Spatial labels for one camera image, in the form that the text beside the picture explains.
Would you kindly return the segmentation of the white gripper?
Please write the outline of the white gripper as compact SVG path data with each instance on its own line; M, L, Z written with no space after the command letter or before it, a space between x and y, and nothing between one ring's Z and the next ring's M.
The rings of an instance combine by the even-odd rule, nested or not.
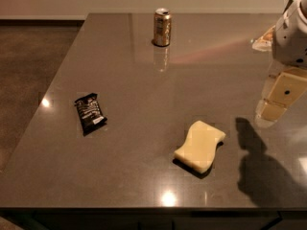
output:
M255 110L255 124L274 125L289 107L307 91L307 0L289 0L275 27L270 27L252 43L252 49L270 52L287 68L269 75Z

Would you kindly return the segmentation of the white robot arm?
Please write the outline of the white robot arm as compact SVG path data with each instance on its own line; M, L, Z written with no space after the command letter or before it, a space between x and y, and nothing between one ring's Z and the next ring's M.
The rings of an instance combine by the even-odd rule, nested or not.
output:
M289 0L276 24L252 48L272 53L255 110L255 124L271 127L307 91L307 0Z

